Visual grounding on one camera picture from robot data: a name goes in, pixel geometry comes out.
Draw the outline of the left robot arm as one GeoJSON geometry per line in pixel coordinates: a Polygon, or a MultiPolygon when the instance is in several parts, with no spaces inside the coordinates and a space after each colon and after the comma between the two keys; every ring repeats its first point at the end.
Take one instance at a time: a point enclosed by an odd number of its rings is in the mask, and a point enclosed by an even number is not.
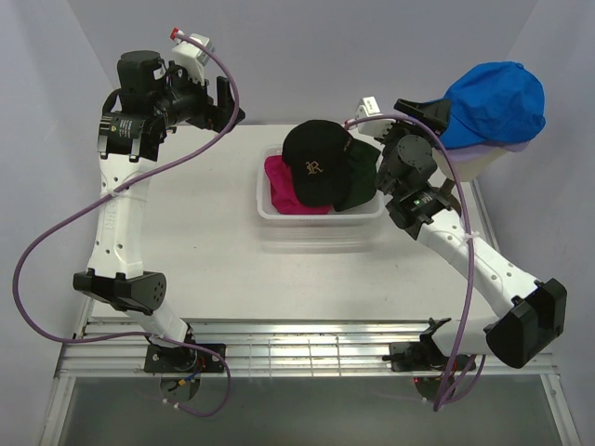
{"type": "Polygon", "coordinates": [[[190,326],[165,303],[166,278],[149,272],[141,258],[141,229],[150,180],[160,145],[181,123],[221,131],[234,111],[229,81],[217,79],[216,98],[207,93],[207,56],[196,47],[174,49],[164,61],[152,50],[126,52],[117,63],[120,81],[105,100],[97,150],[101,196],[95,244],[86,271],[73,277],[76,291],[135,320],[158,358],[177,371],[197,361],[190,326]]]}

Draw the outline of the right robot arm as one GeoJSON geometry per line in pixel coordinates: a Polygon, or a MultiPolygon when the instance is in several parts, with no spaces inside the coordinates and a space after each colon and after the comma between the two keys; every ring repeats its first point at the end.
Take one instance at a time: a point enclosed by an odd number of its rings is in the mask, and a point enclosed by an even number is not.
{"type": "Polygon", "coordinates": [[[558,338],[564,327],[567,290],[556,279],[541,281],[517,268],[470,230],[465,207],[455,209],[446,194],[430,185],[437,170],[433,153],[446,130],[446,99],[412,102],[400,99],[399,116],[380,114],[376,103],[362,105],[375,125],[360,124],[361,134],[383,147],[377,189],[395,226],[445,260],[479,292],[493,315],[483,320],[430,321],[419,340],[400,353],[412,368],[423,362],[441,369],[454,357],[493,355],[508,367],[521,369],[558,338]]]}

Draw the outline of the purple baseball cap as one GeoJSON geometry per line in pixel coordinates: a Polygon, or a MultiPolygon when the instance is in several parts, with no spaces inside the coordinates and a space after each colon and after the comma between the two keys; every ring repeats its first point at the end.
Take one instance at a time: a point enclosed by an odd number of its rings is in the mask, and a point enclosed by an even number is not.
{"type": "Polygon", "coordinates": [[[448,149],[447,152],[449,157],[457,162],[464,163],[477,160],[483,156],[497,154],[503,151],[504,153],[518,153],[524,151],[530,142],[525,141],[518,144],[483,144],[483,145],[472,145],[459,149],[448,149]]]}

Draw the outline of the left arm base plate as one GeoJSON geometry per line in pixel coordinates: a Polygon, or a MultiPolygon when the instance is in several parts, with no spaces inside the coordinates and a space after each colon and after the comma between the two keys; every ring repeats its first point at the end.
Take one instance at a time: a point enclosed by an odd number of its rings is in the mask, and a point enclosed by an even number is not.
{"type": "Polygon", "coordinates": [[[147,348],[143,371],[152,374],[191,374],[196,371],[215,374],[222,373],[224,367],[213,353],[150,344],[147,348]]]}

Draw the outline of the blue baseball cap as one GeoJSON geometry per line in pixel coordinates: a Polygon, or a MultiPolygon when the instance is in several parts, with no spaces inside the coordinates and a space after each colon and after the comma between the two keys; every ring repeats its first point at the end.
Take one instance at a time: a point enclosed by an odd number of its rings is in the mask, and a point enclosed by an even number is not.
{"type": "Polygon", "coordinates": [[[545,90],[517,61],[479,64],[444,93],[450,122],[441,141],[448,150],[476,145],[518,145],[545,127],[545,90]]]}

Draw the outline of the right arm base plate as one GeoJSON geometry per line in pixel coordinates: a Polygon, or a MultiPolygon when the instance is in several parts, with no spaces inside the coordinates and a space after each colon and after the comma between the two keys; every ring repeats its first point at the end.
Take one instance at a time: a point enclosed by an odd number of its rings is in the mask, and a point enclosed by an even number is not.
{"type": "Polygon", "coordinates": [[[449,358],[434,345],[417,341],[391,343],[382,360],[394,372],[443,372],[449,358]]]}

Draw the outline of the black baseball cap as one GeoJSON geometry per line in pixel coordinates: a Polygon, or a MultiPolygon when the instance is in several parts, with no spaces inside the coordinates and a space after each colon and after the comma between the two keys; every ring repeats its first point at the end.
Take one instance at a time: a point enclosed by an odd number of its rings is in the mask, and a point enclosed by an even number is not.
{"type": "Polygon", "coordinates": [[[333,206],[350,192],[352,138],[340,124],[309,120],[289,131],[282,160],[291,171],[298,201],[308,207],[333,206]]]}

